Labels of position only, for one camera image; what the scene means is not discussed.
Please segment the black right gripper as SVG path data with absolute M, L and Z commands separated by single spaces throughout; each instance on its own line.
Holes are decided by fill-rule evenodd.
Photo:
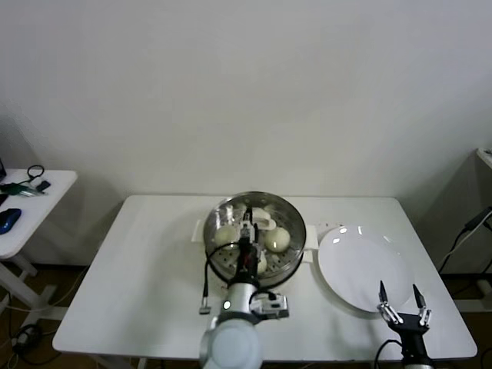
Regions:
M 389 304 L 384 282 L 380 280 L 379 305 L 377 306 L 382 318 L 387 322 L 388 327 L 399 335 L 416 334 L 424 335 L 429 330 L 431 320 L 431 310 L 427 308 L 424 296 L 416 284 L 412 285 L 414 298 L 418 308 L 418 315 L 398 314 Z

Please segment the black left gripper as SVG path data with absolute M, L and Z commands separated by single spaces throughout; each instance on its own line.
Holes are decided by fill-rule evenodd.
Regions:
M 257 223 L 252 223 L 252 208 L 246 208 L 240 223 L 239 255 L 237 273 L 258 273 L 261 251 L 258 249 L 259 229 Z

